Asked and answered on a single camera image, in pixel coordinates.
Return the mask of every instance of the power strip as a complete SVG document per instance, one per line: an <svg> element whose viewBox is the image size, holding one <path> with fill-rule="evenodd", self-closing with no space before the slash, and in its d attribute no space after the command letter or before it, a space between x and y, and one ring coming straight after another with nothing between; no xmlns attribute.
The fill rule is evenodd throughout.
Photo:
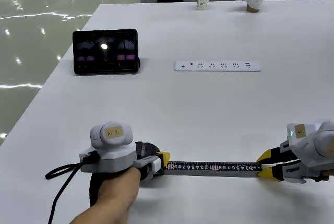
<svg viewBox="0 0 334 224"><path fill-rule="evenodd" d="M176 61L175 71L258 72L259 61Z"/></svg>

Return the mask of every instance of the floor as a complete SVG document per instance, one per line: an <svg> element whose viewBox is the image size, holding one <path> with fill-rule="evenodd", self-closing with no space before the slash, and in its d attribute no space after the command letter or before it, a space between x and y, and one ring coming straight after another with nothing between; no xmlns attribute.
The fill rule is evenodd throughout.
<svg viewBox="0 0 334 224"><path fill-rule="evenodd" d="M99 4L139 0L0 0L0 144Z"/></svg>

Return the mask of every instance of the measuring tape blade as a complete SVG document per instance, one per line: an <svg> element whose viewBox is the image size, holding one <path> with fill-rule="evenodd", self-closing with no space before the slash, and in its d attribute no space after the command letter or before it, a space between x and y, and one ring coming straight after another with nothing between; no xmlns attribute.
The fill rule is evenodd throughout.
<svg viewBox="0 0 334 224"><path fill-rule="evenodd" d="M166 175L221 176L254 178L262 171L256 162L190 162L170 161L164 168Z"/></svg>

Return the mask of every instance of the human arm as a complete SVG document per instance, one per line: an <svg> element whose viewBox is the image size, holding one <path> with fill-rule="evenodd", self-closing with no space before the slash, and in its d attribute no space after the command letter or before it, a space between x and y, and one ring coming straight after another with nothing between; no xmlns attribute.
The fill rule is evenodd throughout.
<svg viewBox="0 0 334 224"><path fill-rule="evenodd" d="M136 168L105 180L99 189L96 204L70 224L126 224L129 208L139 191L139 181L140 172Z"/></svg>

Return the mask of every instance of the black cable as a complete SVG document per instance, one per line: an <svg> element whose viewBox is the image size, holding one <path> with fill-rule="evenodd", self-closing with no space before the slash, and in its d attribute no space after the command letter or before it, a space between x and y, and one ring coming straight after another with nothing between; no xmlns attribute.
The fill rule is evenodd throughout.
<svg viewBox="0 0 334 224"><path fill-rule="evenodd" d="M75 174L79 171L79 169L83 165L84 165L83 163L80 163L76 168L74 168L73 172L69 175L69 177L65 181L64 185L62 186L62 188L59 190L59 192L57 193L56 197L54 198L53 203L52 203L52 208L51 208L51 213L50 213L48 224L52 223L54 212L56 210L56 204L57 204L57 201L58 201L59 197L61 196L61 194L63 193L63 191L67 187L67 185L70 183L70 181L73 179L73 177L75 176Z"/></svg>
<svg viewBox="0 0 334 224"><path fill-rule="evenodd" d="M81 163L64 165L64 166L61 166L59 168L56 168L56 169L50 171L49 173L47 173L45 175L45 178L47 180L49 180L49 179L55 178L55 177L57 177L59 175L62 175L64 173L67 173L67 172L73 170L73 172L69 175L69 177L67 178L67 180L65 181L65 183L63 184L63 186L61 187L61 189L59 190L59 192L57 193L56 197L53 200L48 224L52 223L54 212L56 210L56 204L57 204L57 201L58 201L59 197L61 196L61 194L63 193L63 191L65 190L65 188L68 186L68 184L70 183L70 181L73 179L73 177L75 176L75 174L80 170L80 168L83 165L94 164L94 163L97 163L99 161L100 161L100 155L98 154L98 152L96 152L96 151L89 152L87 154L87 156L85 156L82 159Z"/></svg>
<svg viewBox="0 0 334 224"><path fill-rule="evenodd" d="M80 165L80 163L76 163L76 164L68 164L68 165L64 165L61 166L59 168L55 168L54 170L51 170L49 173L47 173L45 175L45 178L47 180L53 179L55 177L58 177L64 173L67 173L69 171L72 171L75 167L77 167L78 165Z"/></svg>

